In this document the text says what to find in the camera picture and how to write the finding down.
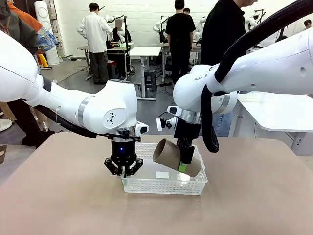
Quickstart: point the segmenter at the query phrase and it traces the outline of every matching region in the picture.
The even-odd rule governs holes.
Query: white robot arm
[[[169,16],[166,16],[162,20],[158,21],[155,27],[153,27],[153,30],[157,33],[160,33],[162,30],[164,30],[163,25],[166,24],[169,18],[170,18]]]
[[[191,163],[192,140],[198,138],[201,127],[208,150],[219,150],[212,114],[231,111],[237,91],[313,94],[313,29],[240,57],[278,29],[312,13],[312,2],[292,3],[235,42],[220,64],[194,66],[178,80],[173,93],[177,106],[168,108],[175,117],[158,120],[158,125],[174,127],[183,165]]]
[[[245,29],[246,32],[249,32],[251,29],[253,29],[255,26],[257,26],[257,22],[255,18],[252,17],[245,17]]]
[[[135,141],[140,140],[149,126],[136,119],[137,97],[132,83],[110,80],[97,94],[64,89],[38,75],[33,56],[17,41],[0,31],[0,101],[23,99],[30,106],[45,106],[68,122],[112,140],[112,156],[106,166],[112,174],[135,174],[142,165],[134,152]],[[22,64],[12,63],[19,55]],[[127,162],[120,162],[125,157]]]
[[[206,22],[206,19],[207,19],[207,16],[205,17],[202,17],[200,20],[199,20],[199,23],[197,25],[197,32],[195,33],[195,37],[196,37],[196,40],[197,42],[199,42],[201,39],[202,39],[202,34],[203,34],[203,28],[204,28],[204,23]]]
[[[108,22],[108,24],[113,23],[116,20],[121,20],[122,21],[122,30],[117,32],[117,34],[118,34],[118,36],[119,36],[119,38],[120,38],[120,40],[122,42],[125,41],[125,35],[126,35],[126,33],[125,33],[126,32],[125,31],[125,24],[124,24],[124,21],[123,21],[123,17],[124,17],[124,15],[116,15],[116,16],[106,15],[105,16],[105,19]]]

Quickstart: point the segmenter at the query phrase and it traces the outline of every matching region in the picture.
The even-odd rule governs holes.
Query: white cylinder
[[[49,30],[50,33],[53,34],[47,3],[44,1],[35,2],[35,10],[36,10],[37,20],[44,26],[45,29]],[[56,47],[47,51],[45,54],[47,55],[48,64],[58,65],[60,63]]]

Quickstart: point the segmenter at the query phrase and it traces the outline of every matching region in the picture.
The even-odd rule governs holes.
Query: cardboard box
[[[7,145],[0,146],[0,164],[4,162]]]

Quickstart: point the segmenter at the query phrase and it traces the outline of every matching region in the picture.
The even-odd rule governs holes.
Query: orange jacket
[[[43,27],[43,25],[39,23],[38,20],[36,20],[28,13],[17,9],[11,2],[8,2],[8,5],[10,7],[10,10],[15,12],[19,16],[19,18],[21,18],[23,21],[25,21],[26,24],[32,27],[36,31],[36,33]]]

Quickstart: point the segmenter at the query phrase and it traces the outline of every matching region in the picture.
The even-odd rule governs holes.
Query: robot logo
[[[111,119],[108,120],[107,122],[111,122],[112,125],[114,125],[114,123],[113,123],[113,118],[116,117],[116,115],[114,115],[114,113],[110,113],[110,115],[111,115]]]
[[[195,81],[198,81],[198,80],[201,80],[202,79],[202,77],[197,77],[197,78],[195,78]]]

